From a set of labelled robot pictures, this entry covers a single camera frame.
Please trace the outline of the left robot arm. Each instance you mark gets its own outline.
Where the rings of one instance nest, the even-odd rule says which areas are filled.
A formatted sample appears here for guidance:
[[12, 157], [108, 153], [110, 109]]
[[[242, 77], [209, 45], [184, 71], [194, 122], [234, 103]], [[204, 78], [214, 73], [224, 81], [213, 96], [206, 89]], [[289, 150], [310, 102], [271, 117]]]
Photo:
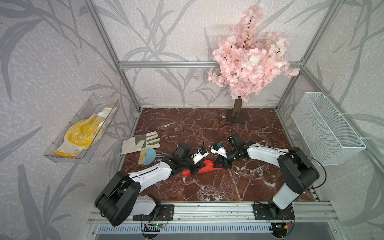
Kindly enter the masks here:
[[204, 159], [208, 154], [204, 147], [193, 153], [191, 146], [180, 144], [170, 157], [152, 167], [129, 174], [117, 172], [97, 197], [95, 206], [114, 227], [132, 216], [155, 219], [160, 215], [161, 203], [155, 197], [140, 196], [140, 193], [185, 170], [192, 175], [198, 173], [206, 166]]

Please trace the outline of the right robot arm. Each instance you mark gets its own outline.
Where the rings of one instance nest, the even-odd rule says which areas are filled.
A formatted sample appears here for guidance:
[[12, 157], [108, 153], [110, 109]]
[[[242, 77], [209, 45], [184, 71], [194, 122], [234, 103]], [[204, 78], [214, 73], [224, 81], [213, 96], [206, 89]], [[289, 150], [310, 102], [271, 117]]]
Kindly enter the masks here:
[[310, 157], [297, 147], [276, 149], [258, 143], [246, 143], [239, 134], [228, 138], [233, 150], [226, 151], [220, 143], [210, 149], [217, 154], [213, 169], [230, 169], [232, 163], [242, 159], [259, 160], [280, 168], [285, 183], [268, 203], [268, 211], [280, 214], [320, 178]]

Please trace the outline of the light blue straw brush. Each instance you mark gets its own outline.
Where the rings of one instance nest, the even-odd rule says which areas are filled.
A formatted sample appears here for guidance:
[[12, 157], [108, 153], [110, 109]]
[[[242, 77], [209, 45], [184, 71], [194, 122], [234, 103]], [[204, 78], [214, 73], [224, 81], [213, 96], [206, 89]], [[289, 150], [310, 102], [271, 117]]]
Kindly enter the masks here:
[[150, 165], [156, 158], [163, 158], [165, 154], [158, 154], [154, 149], [145, 149], [140, 152], [139, 165]]

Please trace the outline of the white grey work glove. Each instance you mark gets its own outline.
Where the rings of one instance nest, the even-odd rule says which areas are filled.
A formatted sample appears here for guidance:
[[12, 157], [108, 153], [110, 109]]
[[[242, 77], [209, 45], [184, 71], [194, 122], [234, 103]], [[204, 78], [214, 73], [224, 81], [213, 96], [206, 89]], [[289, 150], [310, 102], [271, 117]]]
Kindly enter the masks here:
[[161, 139], [157, 132], [134, 136], [123, 141], [122, 154], [140, 152], [146, 149], [156, 149], [160, 147], [160, 142]]

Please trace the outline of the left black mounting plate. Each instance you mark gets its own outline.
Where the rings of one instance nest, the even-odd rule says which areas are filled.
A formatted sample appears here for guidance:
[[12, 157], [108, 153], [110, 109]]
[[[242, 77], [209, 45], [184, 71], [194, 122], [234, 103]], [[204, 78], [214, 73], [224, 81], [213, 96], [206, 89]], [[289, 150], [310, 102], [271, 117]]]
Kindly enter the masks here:
[[157, 205], [148, 215], [135, 215], [133, 221], [172, 221], [174, 218], [174, 205]]

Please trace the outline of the black mounting plate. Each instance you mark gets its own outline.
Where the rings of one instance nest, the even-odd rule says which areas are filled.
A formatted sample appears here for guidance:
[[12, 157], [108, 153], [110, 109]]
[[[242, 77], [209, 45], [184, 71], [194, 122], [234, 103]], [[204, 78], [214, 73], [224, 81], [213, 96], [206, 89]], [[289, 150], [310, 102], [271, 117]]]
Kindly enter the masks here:
[[255, 202], [253, 204], [253, 213], [255, 220], [295, 220], [294, 209], [292, 205], [288, 205], [285, 209], [280, 209], [279, 207], [272, 204], [263, 204], [260, 202]]
[[148, 215], [135, 215], [133, 221], [172, 221], [174, 218], [174, 205], [157, 205]]

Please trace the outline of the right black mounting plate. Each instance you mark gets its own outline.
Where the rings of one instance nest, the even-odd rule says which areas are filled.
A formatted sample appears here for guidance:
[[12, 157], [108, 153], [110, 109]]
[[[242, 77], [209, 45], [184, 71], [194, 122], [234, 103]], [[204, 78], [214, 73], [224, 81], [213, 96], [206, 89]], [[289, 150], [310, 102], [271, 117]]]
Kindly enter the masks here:
[[260, 202], [255, 202], [253, 204], [253, 213], [255, 220], [295, 220], [294, 209], [292, 205], [288, 205], [285, 209], [280, 209], [279, 207], [272, 204], [263, 204]]

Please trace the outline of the left circuit board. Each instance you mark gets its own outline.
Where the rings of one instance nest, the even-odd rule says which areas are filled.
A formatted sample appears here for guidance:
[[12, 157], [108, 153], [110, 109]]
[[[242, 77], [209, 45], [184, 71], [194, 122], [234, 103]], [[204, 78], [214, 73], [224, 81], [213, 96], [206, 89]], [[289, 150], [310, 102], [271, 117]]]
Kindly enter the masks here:
[[167, 227], [168, 223], [146, 223], [144, 225], [145, 232], [160, 232]]

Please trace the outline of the circuit board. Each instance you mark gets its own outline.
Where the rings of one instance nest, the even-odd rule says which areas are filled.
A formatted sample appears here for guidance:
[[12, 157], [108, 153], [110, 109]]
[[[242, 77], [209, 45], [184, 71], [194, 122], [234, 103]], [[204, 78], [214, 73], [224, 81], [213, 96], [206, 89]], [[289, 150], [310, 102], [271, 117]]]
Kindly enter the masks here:
[[168, 223], [146, 223], [144, 225], [145, 232], [160, 232], [167, 227]]
[[271, 223], [271, 226], [269, 229], [271, 231], [287, 231], [292, 224], [286, 224], [286, 223]]

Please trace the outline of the right circuit board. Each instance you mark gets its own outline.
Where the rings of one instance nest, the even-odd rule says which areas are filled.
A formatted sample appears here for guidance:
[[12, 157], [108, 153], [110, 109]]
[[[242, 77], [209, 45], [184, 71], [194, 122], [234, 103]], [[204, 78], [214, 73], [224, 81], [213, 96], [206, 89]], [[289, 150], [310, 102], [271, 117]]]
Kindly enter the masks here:
[[271, 223], [271, 226], [269, 229], [271, 231], [287, 231], [292, 224], [286, 224], [286, 223]]

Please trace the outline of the pink cherry blossom tree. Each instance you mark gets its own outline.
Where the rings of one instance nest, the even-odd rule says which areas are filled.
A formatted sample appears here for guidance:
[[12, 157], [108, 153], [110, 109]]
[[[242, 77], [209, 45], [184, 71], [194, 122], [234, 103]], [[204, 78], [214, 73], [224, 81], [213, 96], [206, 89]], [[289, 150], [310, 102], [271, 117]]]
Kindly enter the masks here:
[[252, 95], [258, 95], [277, 76], [295, 77], [298, 68], [292, 68], [286, 56], [289, 41], [281, 33], [268, 32], [258, 36], [257, 23], [263, 10], [253, 5], [245, 10], [232, 36], [218, 44], [213, 59], [219, 64], [220, 73], [208, 72], [208, 80], [219, 87], [228, 87], [235, 101], [227, 111], [227, 122], [243, 124], [245, 114], [242, 104]]

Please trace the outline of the horizontal aluminium back bar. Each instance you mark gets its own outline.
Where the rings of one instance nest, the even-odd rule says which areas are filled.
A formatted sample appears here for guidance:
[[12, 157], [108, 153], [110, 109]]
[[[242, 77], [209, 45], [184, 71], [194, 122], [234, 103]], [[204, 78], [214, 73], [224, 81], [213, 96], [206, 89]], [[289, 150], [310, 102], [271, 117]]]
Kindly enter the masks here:
[[176, 68], [219, 68], [217, 62], [120, 62], [121, 69], [176, 69]]

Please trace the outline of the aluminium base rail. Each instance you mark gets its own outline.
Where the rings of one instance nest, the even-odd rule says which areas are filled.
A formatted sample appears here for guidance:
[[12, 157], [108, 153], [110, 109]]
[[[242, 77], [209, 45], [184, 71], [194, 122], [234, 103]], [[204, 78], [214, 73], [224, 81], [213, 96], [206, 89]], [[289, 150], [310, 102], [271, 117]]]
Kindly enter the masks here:
[[[172, 213], [157, 220], [168, 223], [253, 223], [269, 222], [266, 218], [256, 220], [253, 202], [166, 202], [174, 205]], [[339, 222], [340, 219], [330, 202], [295, 202], [295, 217], [285, 217], [290, 222]]]

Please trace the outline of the clear plastic wall tray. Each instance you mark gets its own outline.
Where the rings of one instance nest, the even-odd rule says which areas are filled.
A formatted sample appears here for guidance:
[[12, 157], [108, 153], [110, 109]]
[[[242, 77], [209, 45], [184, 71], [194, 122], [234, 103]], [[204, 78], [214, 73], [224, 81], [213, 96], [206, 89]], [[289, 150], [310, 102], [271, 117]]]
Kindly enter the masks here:
[[117, 98], [92, 94], [43, 156], [54, 163], [89, 163], [120, 106]]

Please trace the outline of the right aluminium corner post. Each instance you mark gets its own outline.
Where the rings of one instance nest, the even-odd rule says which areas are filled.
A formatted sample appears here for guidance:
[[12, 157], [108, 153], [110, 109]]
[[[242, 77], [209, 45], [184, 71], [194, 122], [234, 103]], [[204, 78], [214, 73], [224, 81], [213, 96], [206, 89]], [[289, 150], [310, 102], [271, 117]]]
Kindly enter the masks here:
[[[343, 3], [344, 3], [344, 1], [342, 1], [342, 0], [331, 1], [329, 9], [328, 9], [324, 19], [322, 20], [318, 30], [316, 31], [311, 43], [309, 44], [306, 52], [304, 53], [302, 59], [299, 62], [295, 63], [295, 65], [300, 68], [300, 74], [304, 73], [304, 70], [306, 68], [306, 64], [307, 64], [308, 60], [310, 59], [315, 48], [317, 47], [317, 45], [321, 41], [322, 37], [324, 36], [325, 32], [327, 31], [327, 28], [332, 24], [332, 21], [336, 17], [336, 15], [337, 15], [338, 11], [340, 10], [340, 7], [342, 6]], [[286, 87], [282, 97], [280, 98], [280, 101], [278, 102], [278, 105], [275, 107], [276, 111], [278, 111], [283, 106], [284, 101], [287, 99], [291, 89], [295, 86], [295, 83], [299, 77], [300, 77], [300, 75], [297, 75], [296, 77], [293, 77], [290, 80], [290, 82], [289, 82], [288, 86]]]

